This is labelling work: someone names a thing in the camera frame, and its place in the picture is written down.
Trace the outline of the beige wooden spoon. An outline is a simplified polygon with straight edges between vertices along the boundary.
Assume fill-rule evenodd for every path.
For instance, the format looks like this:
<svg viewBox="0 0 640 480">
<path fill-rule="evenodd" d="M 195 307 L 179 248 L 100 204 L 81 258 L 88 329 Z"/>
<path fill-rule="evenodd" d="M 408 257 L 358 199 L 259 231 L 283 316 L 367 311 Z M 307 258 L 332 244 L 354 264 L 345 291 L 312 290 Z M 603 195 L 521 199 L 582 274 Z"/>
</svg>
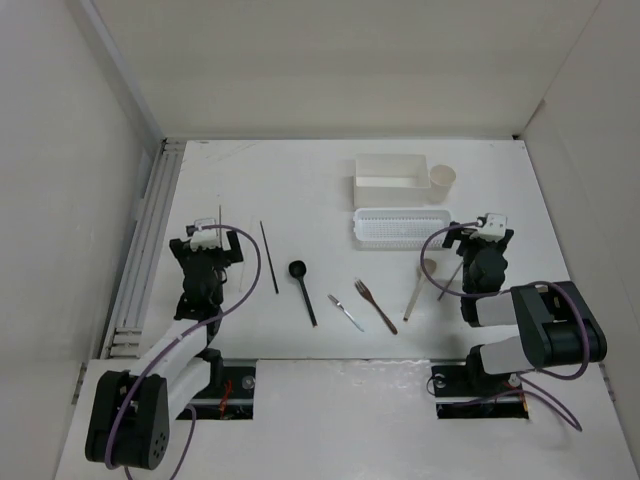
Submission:
<svg viewBox="0 0 640 480">
<path fill-rule="evenodd" d="M 422 265 L 417 268 L 417 282 L 411 294 L 408 305 L 405 309 L 403 315 L 403 321 L 408 322 L 410 316 L 416 306 L 418 298 L 422 292 L 425 282 L 427 281 L 426 276 L 424 275 L 424 270 L 426 270 L 429 274 L 433 274 L 437 269 L 437 262 L 431 258 L 426 258 Z"/>
</svg>

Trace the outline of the black chopstick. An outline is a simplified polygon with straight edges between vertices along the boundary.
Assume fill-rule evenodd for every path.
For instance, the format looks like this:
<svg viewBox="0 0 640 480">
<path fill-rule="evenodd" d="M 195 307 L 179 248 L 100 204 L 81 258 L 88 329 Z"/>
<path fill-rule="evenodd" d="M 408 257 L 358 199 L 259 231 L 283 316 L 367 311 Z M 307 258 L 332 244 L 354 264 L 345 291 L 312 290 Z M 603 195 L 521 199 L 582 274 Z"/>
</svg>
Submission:
<svg viewBox="0 0 640 480">
<path fill-rule="evenodd" d="M 273 283 L 275 294 L 278 295 L 280 293 L 280 290 L 279 290 L 279 286 L 278 286 L 278 283 L 277 283 L 277 278 L 276 278 L 276 274 L 275 274 L 275 270 L 274 270 L 274 266 L 273 266 L 271 252 L 270 252 L 270 248 L 269 248 L 269 244 L 268 244 L 268 240 L 267 240 L 267 236 L 266 236 L 266 232 L 265 232 L 264 224 L 263 224 L 262 220 L 259 220 L 259 225 L 260 225 L 261 235 L 262 235 L 262 239 L 263 239 L 264 249 L 265 249 L 266 256 L 267 256 L 267 262 L 268 262 L 268 266 L 269 266 L 271 280 L 272 280 L 272 283 Z"/>
</svg>

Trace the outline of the dark grey chopstick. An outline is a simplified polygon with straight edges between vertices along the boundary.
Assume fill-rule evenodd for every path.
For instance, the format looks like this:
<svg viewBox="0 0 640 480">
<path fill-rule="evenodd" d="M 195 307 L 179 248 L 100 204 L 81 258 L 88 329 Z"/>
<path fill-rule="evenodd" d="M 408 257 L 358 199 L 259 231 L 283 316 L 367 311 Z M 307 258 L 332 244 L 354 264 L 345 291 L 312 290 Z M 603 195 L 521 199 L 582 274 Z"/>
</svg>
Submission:
<svg viewBox="0 0 640 480">
<path fill-rule="evenodd" d="M 454 272 L 451 274 L 450 278 L 448 279 L 448 281 L 446 282 L 444 289 L 441 291 L 441 293 L 439 294 L 439 296 L 437 297 L 437 301 L 440 302 L 443 297 L 446 295 L 446 290 L 449 289 L 449 287 L 451 286 L 451 284 L 453 283 L 453 281 L 456 279 L 458 273 L 460 272 L 460 270 L 463 267 L 463 262 L 460 262 L 456 269 L 454 270 Z"/>
</svg>

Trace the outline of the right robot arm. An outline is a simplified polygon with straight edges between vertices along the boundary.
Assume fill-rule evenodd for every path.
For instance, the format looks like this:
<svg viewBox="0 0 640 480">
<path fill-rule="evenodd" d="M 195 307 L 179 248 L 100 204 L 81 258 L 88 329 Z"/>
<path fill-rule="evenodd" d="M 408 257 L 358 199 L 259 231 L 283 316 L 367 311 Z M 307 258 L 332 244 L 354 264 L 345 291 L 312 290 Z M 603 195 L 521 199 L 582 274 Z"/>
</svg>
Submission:
<svg viewBox="0 0 640 480">
<path fill-rule="evenodd" d="M 452 222 L 443 247 L 455 242 L 462 258 L 460 298 L 463 320 L 472 327 L 509 326 L 516 336 L 471 348 L 453 377 L 477 394 L 487 393 L 510 376 L 540 371 L 557 377 L 551 367 L 576 365 L 570 377 L 606 358 L 608 344 L 575 283 L 531 282 L 502 288 L 508 262 L 504 256 L 514 231 L 490 226 L 490 216 L 474 223 Z"/>
</svg>

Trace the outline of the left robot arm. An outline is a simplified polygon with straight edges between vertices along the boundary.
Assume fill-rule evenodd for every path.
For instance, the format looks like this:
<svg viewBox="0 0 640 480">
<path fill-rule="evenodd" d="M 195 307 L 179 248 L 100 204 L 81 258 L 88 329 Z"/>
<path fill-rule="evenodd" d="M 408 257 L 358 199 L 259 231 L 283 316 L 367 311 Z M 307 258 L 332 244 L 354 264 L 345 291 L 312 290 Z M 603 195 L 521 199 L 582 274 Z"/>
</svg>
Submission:
<svg viewBox="0 0 640 480">
<path fill-rule="evenodd" d="M 220 242 L 218 230 L 227 240 Z M 192 399 L 223 387 L 222 360 L 210 343 L 222 319 L 227 269 L 244 260 L 243 231 L 206 220 L 186 228 L 170 250 L 183 273 L 182 293 L 166 333 L 127 370 L 96 384 L 85 443 L 88 461 L 109 469 L 153 470 L 166 454 L 171 425 Z"/>
</svg>

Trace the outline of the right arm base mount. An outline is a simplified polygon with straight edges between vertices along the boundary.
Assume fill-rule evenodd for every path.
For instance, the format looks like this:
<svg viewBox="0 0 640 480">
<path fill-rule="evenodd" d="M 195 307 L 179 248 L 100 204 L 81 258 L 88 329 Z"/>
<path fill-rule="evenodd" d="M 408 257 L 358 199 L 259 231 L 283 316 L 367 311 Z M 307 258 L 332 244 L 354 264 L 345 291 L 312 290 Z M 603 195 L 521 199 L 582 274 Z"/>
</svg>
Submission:
<svg viewBox="0 0 640 480">
<path fill-rule="evenodd" d="M 427 389 L 435 397 L 439 420 L 529 418 L 514 374 L 476 374 L 462 364 L 435 365 Z"/>
</svg>

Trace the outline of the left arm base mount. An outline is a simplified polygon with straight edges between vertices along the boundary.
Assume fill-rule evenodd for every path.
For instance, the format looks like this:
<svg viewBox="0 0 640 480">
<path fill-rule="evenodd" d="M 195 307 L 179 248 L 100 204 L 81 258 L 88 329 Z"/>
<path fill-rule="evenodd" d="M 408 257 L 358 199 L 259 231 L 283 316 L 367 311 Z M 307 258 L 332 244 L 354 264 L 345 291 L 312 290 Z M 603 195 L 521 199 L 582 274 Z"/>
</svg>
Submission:
<svg viewBox="0 0 640 480">
<path fill-rule="evenodd" d="M 256 389 L 255 360 L 225 360 L 216 377 L 191 404 L 198 420 L 252 420 Z"/>
</svg>

